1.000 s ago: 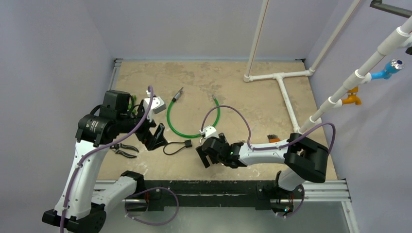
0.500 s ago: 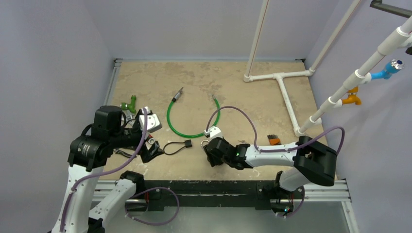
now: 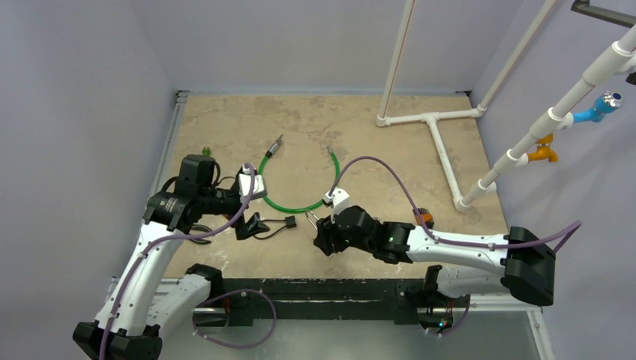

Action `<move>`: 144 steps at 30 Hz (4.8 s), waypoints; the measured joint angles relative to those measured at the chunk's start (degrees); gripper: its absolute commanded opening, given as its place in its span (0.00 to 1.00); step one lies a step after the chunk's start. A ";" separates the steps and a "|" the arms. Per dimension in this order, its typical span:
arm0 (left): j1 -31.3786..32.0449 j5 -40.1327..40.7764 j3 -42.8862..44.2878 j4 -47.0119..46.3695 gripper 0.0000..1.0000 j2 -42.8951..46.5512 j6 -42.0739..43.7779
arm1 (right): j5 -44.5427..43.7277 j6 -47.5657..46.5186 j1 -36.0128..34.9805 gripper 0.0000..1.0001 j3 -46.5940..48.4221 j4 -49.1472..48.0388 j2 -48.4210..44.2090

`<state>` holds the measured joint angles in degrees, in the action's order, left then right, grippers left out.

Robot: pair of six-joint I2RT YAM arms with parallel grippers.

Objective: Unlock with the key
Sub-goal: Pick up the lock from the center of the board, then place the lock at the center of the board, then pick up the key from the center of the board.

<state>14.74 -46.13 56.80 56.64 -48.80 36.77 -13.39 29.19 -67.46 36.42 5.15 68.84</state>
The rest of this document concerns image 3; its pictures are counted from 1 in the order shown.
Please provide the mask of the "brass padlock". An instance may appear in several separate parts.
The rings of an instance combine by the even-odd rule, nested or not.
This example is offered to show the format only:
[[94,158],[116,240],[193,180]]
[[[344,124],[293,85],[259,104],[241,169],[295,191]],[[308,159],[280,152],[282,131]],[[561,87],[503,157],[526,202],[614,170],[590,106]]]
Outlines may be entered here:
[[304,214],[305,214],[305,217],[307,218],[308,222],[310,223],[310,225],[317,231],[320,219],[311,210],[310,211],[306,211]]

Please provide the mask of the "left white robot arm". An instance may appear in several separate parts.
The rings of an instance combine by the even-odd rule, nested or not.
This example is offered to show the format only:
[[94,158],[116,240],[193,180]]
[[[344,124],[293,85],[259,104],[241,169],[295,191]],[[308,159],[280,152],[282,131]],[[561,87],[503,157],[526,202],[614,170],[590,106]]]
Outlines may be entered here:
[[178,175],[148,199],[134,251],[104,306],[91,322],[79,322],[73,341],[90,359],[157,359],[163,342],[183,317],[198,305],[230,310],[222,272],[195,264],[160,301],[155,294],[164,272],[191,230],[204,215],[220,215],[238,240],[265,231],[258,214],[244,212],[252,200],[267,194],[262,175],[250,163],[241,165],[232,186],[221,188],[221,168],[209,156],[189,154]]

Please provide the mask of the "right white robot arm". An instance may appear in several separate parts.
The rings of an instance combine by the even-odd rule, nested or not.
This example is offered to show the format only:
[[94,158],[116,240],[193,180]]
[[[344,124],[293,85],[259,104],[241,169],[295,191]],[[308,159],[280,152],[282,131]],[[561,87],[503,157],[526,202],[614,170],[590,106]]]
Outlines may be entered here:
[[326,256],[355,248],[388,264],[429,263],[421,295],[430,305],[491,293],[539,307],[554,303],[556,253],[523,227],[494,235],[425,231],[381,222],[357,205],[313,225],[313,245]]

